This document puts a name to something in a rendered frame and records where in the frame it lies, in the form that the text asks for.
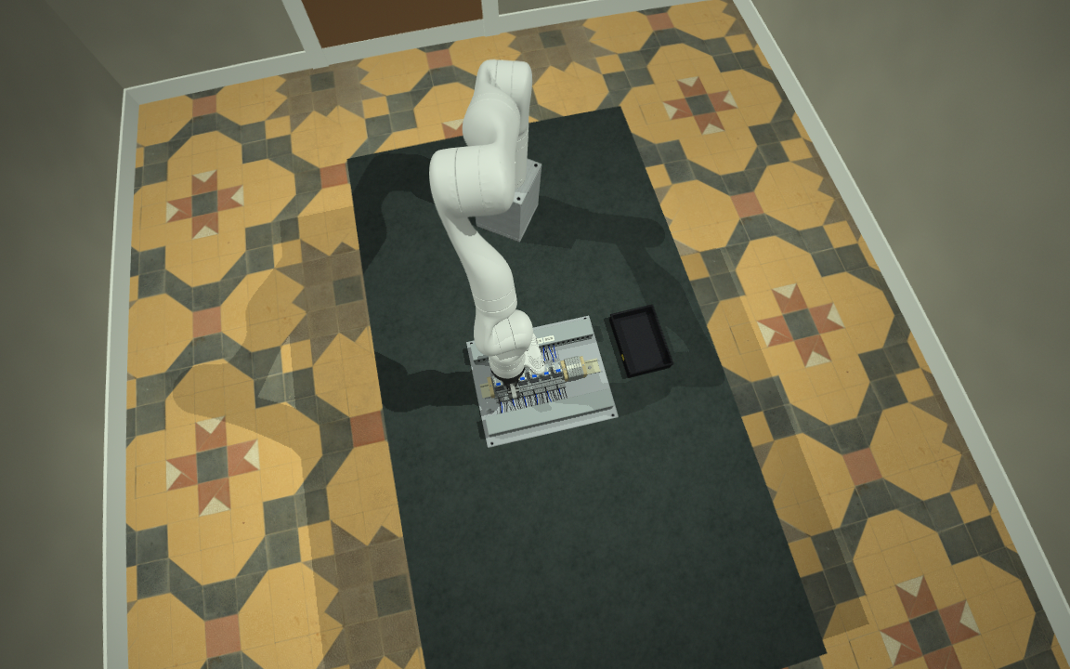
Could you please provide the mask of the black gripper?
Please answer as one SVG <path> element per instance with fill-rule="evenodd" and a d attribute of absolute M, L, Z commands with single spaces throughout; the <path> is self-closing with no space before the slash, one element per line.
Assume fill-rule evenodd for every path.
<path fill-rule="evenodd" d="M 494 375 L 494 372 L 493 372 L 494 377 L 500 378 L 500 380 L 502 381 L 502 384 L 508 387 L 508 395 L 509 395 L 508 398 L 509 399 L 521 398 L 521 393 L 519 393 L 519 389 L 517 387 L 517 384 L 519 382 L 518 378 L 521 377 L 521 375 L 523 375 L 523 372 L 524 372 L 524 369 L 517 377 L 513 377 L 513 378 L 501 378 L 498 375 Z"/>

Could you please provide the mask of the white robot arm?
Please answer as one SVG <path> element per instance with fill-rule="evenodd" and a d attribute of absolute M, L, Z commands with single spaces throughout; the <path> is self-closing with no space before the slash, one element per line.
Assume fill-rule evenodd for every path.
<path fill-rule="evenodd" d="M 528 314 L 516 309 L 508 262 L 468 217 L 508 211 L 526 179 L 531 90 L 526 62 L 485 60 L 463 118 L 467 147 L 437 150 L 429 166 L 438 214 L 475 301 L 473 339 L 501 378 L 517 377 L 524 367 L 542 375 L 546 365 Z"/>

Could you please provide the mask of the black rectangular tray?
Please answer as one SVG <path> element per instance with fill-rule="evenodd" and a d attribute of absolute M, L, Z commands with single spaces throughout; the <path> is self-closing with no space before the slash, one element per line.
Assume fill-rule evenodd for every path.
<path fill-rule="evenodd" d="M 653 305 L 610 314 L 610 325 L 628 378 L 672 367 L 670 349 Z"/>

